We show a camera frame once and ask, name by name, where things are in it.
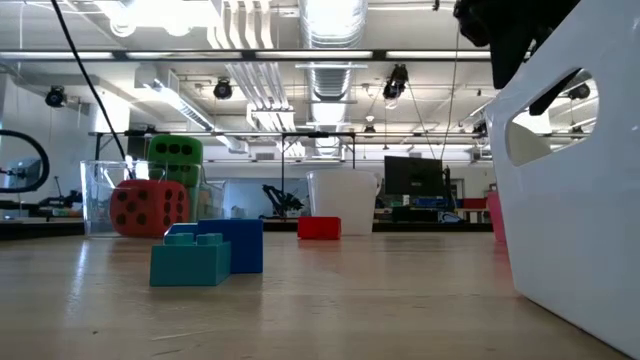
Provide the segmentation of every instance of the ceiling pipe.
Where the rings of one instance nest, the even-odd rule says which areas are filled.
[[[367,0],[298,0],[298,4],[305,48],[352,49],[360,45],[364,35]],[[319,101],[311,104],[314,122],[335,124],[344,121],[347,107],[335,102],[348,100],[353,70],[311,69],[308,70],[308,77],[309,98]],[[337,131],[340,126],[320,126],[319,129]],[[335,152],[322,149],[332,141],[331,138],[318,139],[318,151],[324,155]]]
[[[229,8],[231,11],[231,22],[229,24],[229,38],[231,39],[231,43],[236,49],[244,49],[244,44],[242,43],[242,39],[240,39],[240,5],[238,0],[229,0]],[[240,63],[240,68],[244,71],[244,75],[249,80],[251,87],[258,94],[259,104],[261,104],[261,108],[269,109],[271,108],[271,102],[269,101],[269,97],[267,96],[266,91],[262,87],[262,83],[255,73],[255,69],[253,68],[253,64],[245,64]]]
[[[207,40],[214,49],[219,49],[220,47],[223,49],[231,49],[231,44],[229,43],[229,40],[227,40],[227,33],[225,30],[224,10],[222,10],[220,14],[220,23],[208,29]],[[229,75],[231,75],[238,84],[238,87],[244,94],[245,98],[249,100],[250,105],[252,105],[254,109],[259,109],[261,107],[261,101],[258,99],[258,94],[256,94],[254,89],[250,86],[249,80],[244,76],[243,69],[240,68],[238,64],[226,64],[226,68]],[[258,128],[255,126],[255,122],[249,120],[249,117],[247,117],[249,125],[257,130]]]
[[[247,42],[249,43],[250,48],[258,49],[260,48],[260,45],[258,44],[258,40],[256,39],[256,16],[255,16],[256,8],[253,4],[253,0],[244,0],[244,7],[245,7],[245,13],[246,13],[244,36],[247,39]],[[267,82],[269,91],[271,91],[271,94],[273,95],[272,107],[276,109],[281,109],[282,99],[280,99],[280,96],[277,93],[274,79],[271,77],[271,74],[269,74],[267,66],[265,65],[265,63],[259,63],[257,64],[257,66],[258,66],[258,70],[260,71],[260,74],[262,74],[262,77]]]
[[[271,40],[271,5],[269,4],[269,0],[260,0],[260,10],[260,20],[262,25],[260,31],[260,39],[262,40],[262,44],[266,49],[273,49],[273,41]],[[274,85],[276,86],[276,94],[274,94],[274,96],[277,96],[280,100],[282,109],[290,109],[289,100],[287,99],[287,92],[285,91],[284,85],[282,83],[278,63],[272,62],[267,64],[266,70],[270,75],[269,77],[274,80]]]

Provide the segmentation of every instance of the pink container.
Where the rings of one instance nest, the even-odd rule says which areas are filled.
[[[507,236],[504,232],[504,221],[502,221],[500,197],[498,196],[497,191],[489,192],[487,205],[489,205],[489,216],[491,216],[491,223],[493,224],[493,233],[496,236],[496,242],[506,244]]]

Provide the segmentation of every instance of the green dice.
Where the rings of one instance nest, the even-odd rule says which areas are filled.
[[[185,187],[197,186],[202,165],[202,143],[178,135],[158,135],[149,144],[149,177],[177,181]]]

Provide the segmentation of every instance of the desk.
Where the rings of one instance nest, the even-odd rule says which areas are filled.
[[[489,209],[487,208],[482,208],[482,209],[467,209],[467,208],[458,208],[456,209],[456,213],[458,214],[458,216],[460,216],[461,218],[463,218],[466,222],[472,223],[472,216],[473,214],[475,214],[475,223],[483,223],[483,216],[485,212],[488,212]]]
[[[518,294],[490,233],[266,233],[264,274],[192,288],[149,287],[158,242],[0,243],[0,359],[626,359]]]

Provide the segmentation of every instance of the hanging cable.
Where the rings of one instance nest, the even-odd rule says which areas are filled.
[[[39,142],[37,142],[34,138],[32,138],[27,134],[23,134],[18,131],[0,129],[0,136],[15,137],[15,138],[26,141],[29,145],[31,145],[36,150],[36,152],[38,153],[38,156],[40,156],[40,160],[42,161],[42,173],[40,174],[40,177],[36,182],[34,182],[33,184],[28,184],[27,186],[23,188],[18,188],[18,189],[0,188],[0,194],[20,194],[23,192],[31,192],[31,191],[38,190],[49,178],[50,163],[49,163],[49,156],[47,156],[47,152],[44,150],[44,148],[42,147],[42,145],[40,145]],[[18,176],[18,174],[15,174],[14,172],[12,172],[12,170],[2,169],[2,168],[0,168],[0,174],[5,174],[5,176]]]
[[[453,61],[453,79],[451,80],[451,100],[449,101],[449,122],[447,131],[444,133],[444,142],[442,143],[442,152],[440,153],[440,161],[444,158],[444,149],[447,146],[447,137],[449,137],[449,129],[451,128],[451,117],[453,116],[453,97],[456,94],[456,75],[458,74],[458,55],[460,52],[460,24],[456,31],[456,57]]]
[[[433,159],[436,159],[436,153],[433,151],[433,147],[431,146],[431,141],[429,140],[429,131],[424,126],[424,121],[422,121],[422,115],[420,115],[420,109],[418,108],[418,102],[416,101],[416,96],[413,95],[413,86],[411,83],[407,81],[407,87],[409,88],[409,92],[411,93],[411,99],[413,100],[413,106],[416,108],[416,113],[418,114],[418,120],[420,120],[420,125],[422,126],[422,131],[424,132],[424,137],[427,139],[427,144],[429,144],[429,150],[431,150],[431,155]]]
[[[100,95],[98,95],[98,92],[96,91],[96,88],[93,86],[93,82],[91,81],[91,78],[87,73],[87,70],[84,68],[84,64],[82,63],[82,60],[80,59],[80,55],[78,54],[78,50],[76,49],[76,45],[74,44],[73,39],[71,38],[71,34],[69,33],[69,29],[67,28],[67,23],[64,21],[64,17],[62,16],[62,11],[60,10],[60,6],[58,5],[57,0],[51,0],[51,5],[53,6],[53,9],[56,12],[56,16],[58,17],[58,21],[60,22],[60,27],[62,28],[64,37],[67,39],[67,43],[69,43],[69,48],[71,48],[73,57],[76,59],[76,62],[78,63],[78,67],[82,72],[82,76],[84,77],[84,80],[89,86],[89,89],[93,94],[93,97],[96,99],[96,102],[100,107],[102,116],[104,116],[104,120],[107,122],[107,125],[109,126],[109,131],[111,131],[111,135],[113,135],[113,140],[116,142],[116,145],[118,146],[118,150],[120,151],[120,156],[122,156],[122,160],[124,161],[125,153],[124,153],[124,148],[122,147],[122,143],[120,143],[120,139],[118,139],[118,134],[116,133],[116,131],[113,128],[113,125],[111,124],[111,120],[109,119],[109,115],[107,114],[107,109],[104,107],[104,104],[102,103],[102,99],[100,98]]]
[[[373,106],[376,104],[376,100],[378,100],[378,96],[380,95],[380,93],[382,92],[382,88],[384,88],[384,83],[382,83],[380,85],[380,87],[378,87],[378,92],[376,93],[376,96],[373,97],[373,101],[371,102],[371,106],[369,106],[369,110],[367,110],[367,115],[371,114],[371,110],[373,110]]]

